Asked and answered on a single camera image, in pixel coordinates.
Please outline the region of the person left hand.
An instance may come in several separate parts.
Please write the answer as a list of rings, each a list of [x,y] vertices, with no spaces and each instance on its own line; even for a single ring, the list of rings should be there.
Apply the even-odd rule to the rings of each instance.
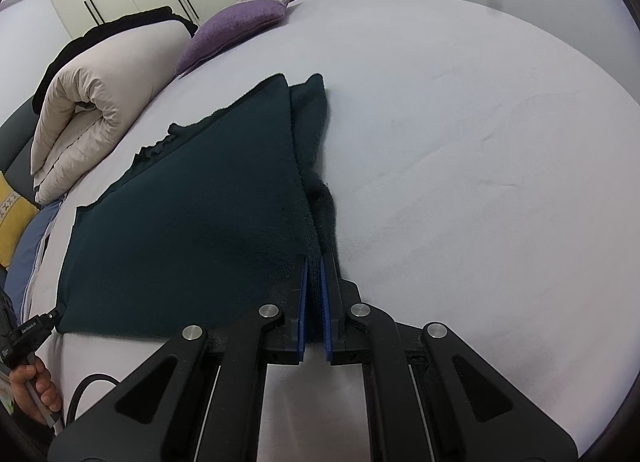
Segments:
[[[62,397],[39,357],[31,364],[20,364],[12,370],[9,380],[17,407],[29,419],[47,425],[48,417],[61,411]]]

